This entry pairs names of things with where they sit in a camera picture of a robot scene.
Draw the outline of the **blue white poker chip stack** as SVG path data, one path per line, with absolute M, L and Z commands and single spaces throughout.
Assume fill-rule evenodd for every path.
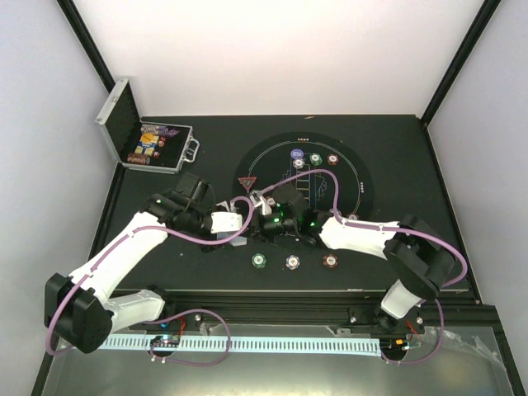
M 290 255 L 285 259 L 285 266 L 290 270 L 295 270 L 300 265 L 299 257 L 295 255 Z

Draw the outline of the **red triangular all-in button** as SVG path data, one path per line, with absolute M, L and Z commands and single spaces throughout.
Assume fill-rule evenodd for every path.
M 255 176 L 246 176 L 238 178 L 239 184 L 244 188 L 246 192 L 250 192 L 252 190 L 252 187 L 256 181 L 257 177 Z

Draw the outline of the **green poker chip stack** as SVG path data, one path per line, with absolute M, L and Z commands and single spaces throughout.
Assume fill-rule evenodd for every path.
M 262 269 L 266 266 L 266 257 L 261 253 L 256 253 L 252 256 L 252 265 L 257 269 Z

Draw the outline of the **brown poker chip stack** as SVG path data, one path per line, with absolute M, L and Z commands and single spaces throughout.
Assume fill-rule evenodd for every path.
M 332 254 L 328 254 L 326 256 L 323 257 L 323 265 L 327 268 L 335 268 L 338 264 L 338 260 L 337 260 L 337 257 L 332 255 Z

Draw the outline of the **purple small blind button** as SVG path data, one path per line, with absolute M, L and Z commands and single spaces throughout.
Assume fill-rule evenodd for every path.
M 301 159 L 304 157 L 304 151 L 301 150 L 301 149 L 298 149 L 298 148 L 295 148 L 293 149 L 291 152 L 290 152 L 290 156 L 292 159 Z

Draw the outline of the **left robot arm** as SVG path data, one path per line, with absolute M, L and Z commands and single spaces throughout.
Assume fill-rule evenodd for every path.
M 95 351 L 110 334 L 130 325 L 151 322 L 170 328 L 177 309 L 152 290 L 125 297 L 111 295 L 120 282 L 169 236 L 214 247 L 240 236 L 251 223 L 235 208 L 237 198 L 219 206 L 202 204 L 207 182 L 191 174 L 177 186 L 150 196 L 125 228 L 96 256 L 68 276 L 53 274 L 45 283 L 45 350 L 52 356 L 53 337 L 84 353 Z

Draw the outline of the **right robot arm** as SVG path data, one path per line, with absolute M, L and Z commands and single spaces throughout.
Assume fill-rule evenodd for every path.
M 395 332 L 409 311 L 440 294 L 455 265 L 455 254 L 420 219 L 376 224 L 341 217 L 338 210 L 316 210 L 291 184 L 277 187 L 270 198 L 252 191 L 251 235 L 271 242 L 278 236 L 297 238 L 311 248 L 347 250 L 388 262 L 396 281 L 372 313 L 375 326 Z

